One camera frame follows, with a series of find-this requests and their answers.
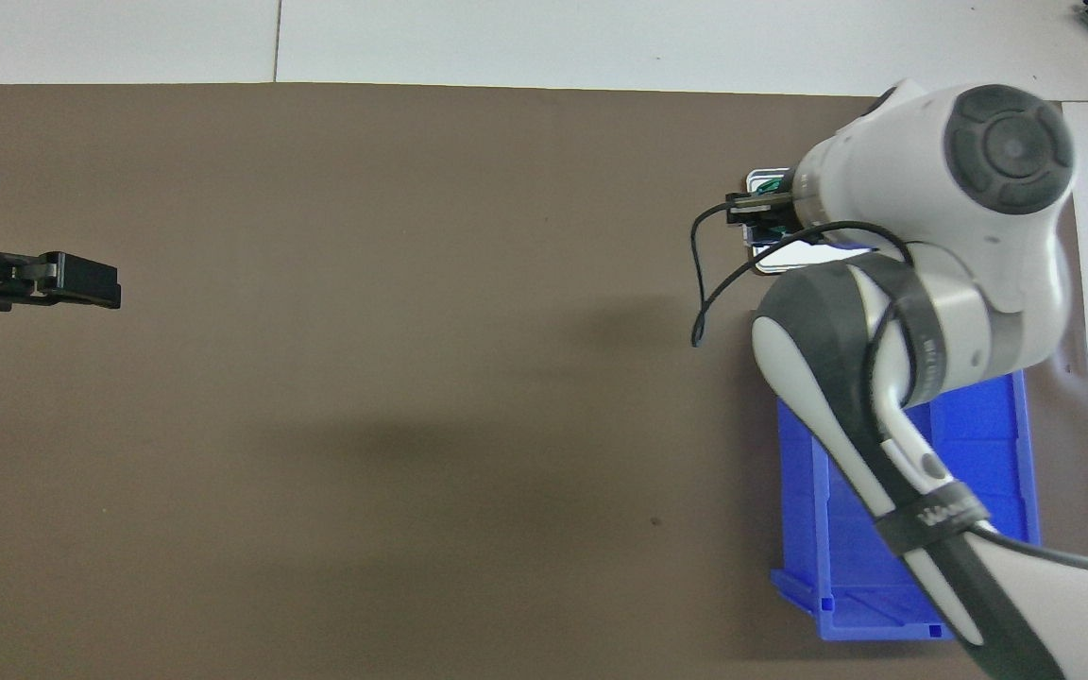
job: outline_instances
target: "cable strap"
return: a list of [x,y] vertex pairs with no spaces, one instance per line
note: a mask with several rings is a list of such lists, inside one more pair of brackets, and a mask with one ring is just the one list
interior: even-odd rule
[[938,312],[918,279],[918,272],[880,254],[857,255],[846,263],[863,270],[898,307],[898,319],[901,319],[901,331],[910,347],[913,373],[910,392],[901,405],[924,405],[940,395],[942,383],[947,380],[947,341],[942,338]]
[[964,482],[949,482],[876,520],[880,537],[897,556],[967,531],[989,511]]

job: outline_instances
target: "brown work surface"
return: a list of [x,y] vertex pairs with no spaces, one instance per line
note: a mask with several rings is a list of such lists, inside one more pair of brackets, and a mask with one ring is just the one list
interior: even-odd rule
[[[769,280],[687,346],[691,217],[867,103],[0,86],[0,248],[124,284],[0,313],[0,677],[979,679],[769,584]],[[1083,339],[1030,383],[1088,552]]]

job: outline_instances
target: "blue plastic bin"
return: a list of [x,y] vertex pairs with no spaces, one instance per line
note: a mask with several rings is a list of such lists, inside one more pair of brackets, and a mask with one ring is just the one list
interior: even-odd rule
[[[939,396],[907,412],[955,478],[992,512],[992,524],[1040,543],[1022,373]],[[894,558],[825,448],[780,401],[783,568],[780,594],[816,619],[824,641],[951,639],[918,584]]]

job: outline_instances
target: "black joint cap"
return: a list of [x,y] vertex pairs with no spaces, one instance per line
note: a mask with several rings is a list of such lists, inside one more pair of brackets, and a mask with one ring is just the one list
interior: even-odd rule
[[876,100],[874,100],[874,102],[871,102],[871,104],[869,104],[869,107],[867,108],[866,111],[864,111],[863,113],[860,113],[858,118],[863,118],[865,115],[868,115],[868,113],[871,113],[873,111],[876,111],[877,109],[879,109],[880,107],[882,107],[882,104],[885,104],[885,102],[888,102],[889,97],[892,97],[892,94],[895,90],[898,90],[898,86],[895,86],[895,85],[893,85],[889,89],[886,89],[883,91],[883,95],[880,95],[879,97],[877,97]]
[[1070,128],[1052,104],[1022,89],[985,85],[964,91],[942,146],[955,184],[992,211],[1041,211],[1070,186]]

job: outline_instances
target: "blue storage bin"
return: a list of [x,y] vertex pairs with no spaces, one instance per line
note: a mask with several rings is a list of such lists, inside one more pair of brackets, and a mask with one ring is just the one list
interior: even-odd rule
[[[1027,393],[1022,371],[907,411],[951,473],[992,512],[992,524],[1040,543]],[[951,639],[938,611],[880,539],[825,448],[780,401],[783,568],[780,594],[816,619],[824,641]]]

